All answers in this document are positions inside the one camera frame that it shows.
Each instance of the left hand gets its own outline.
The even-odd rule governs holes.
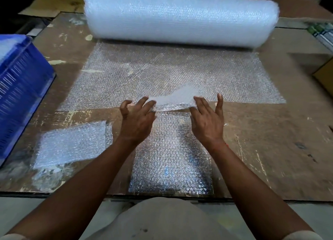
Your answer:
[[[132,102],[131,100],[125,100],[120,105],[123,122],[118,139],[129,143],[129,145],[138,146],[149,136],[152,123],[155,120],[155,112],[152,112],[151,109],[156,101],[149,101],[144,105],[147,100],[146,96],[141,98],[132,111],[127,109],[127,105]]]

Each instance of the wooden table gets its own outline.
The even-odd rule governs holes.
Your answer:
[[[89,163],[69,163],[50,172],[33,170],[41,132],[106,120],[113,123],[113,136],[117,137],[121,124],[118,108],[57,111],[96,44],[94,39],[86,40],[89,34],[81,14],[61,13],[36,37],[34,44],[49,61],[65,63],[54,65],[54,83],[0,169],[1,195],[47,196]],[[226,142],[283,199],[333,201],[333,133],[328,127],[333,125],[332,100],[310,76],[332,54],[306,30],[285,28],[276,28],[257,51],[287,103],[226,102]],[[146,198],[128,192],[134,156],[131,154],[119,171],[109,197]],[[212,177],[214,194],[203,200],[230,199],[215,163]]]

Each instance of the hand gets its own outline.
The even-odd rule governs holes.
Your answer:
[[[156,101],[149,101],[144,105],[147,100],[146,96],[141,98],[131,112],[127,109],[127,105],[132,102],[131,100],[125,100],[120,105],[123,121],[118,139],[129,143],[129,145],[138,146],[148,137],[155,120],[155,112],[150,110]]]
[[[203,97],[194,97],[198,109],[191,107],[192,131],[194,136],[201,142],[208,152],[219,144],[225,144],[223,140],[223,97],[217,95],[215,112]]]

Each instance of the workbench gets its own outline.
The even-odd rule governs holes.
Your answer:
[[[90,162],[68,163],[49,172],[33,170],[35,145],[42,132],[106,120],[113,123],[114,139],[118,136],[122,120],[118,108],[57,111],[96,45],[89,35],[82,14],[60,13],[35,38],[34,44],[45,58],[58,63],[53,65],[57,76],[0,169],[0,195],[48,196]],[[119,48],[138,44],[112,43]],[[225,102],[226,143],[284,200],[333,201],[332,99],[311,76],[332,53],[306,30],[291,28],[275,28],[255,51],[286,103]],[[135,152],[127,158],[108,197],[143,199],[157,195],[128,192],[134,157]],[[231,199],[214,162],[212,179],[212,195],[183,198]]]

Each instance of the blue crate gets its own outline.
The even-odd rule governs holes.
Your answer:
[[[0,35],[0,166],[8,157],[55,73],[25,35]]]

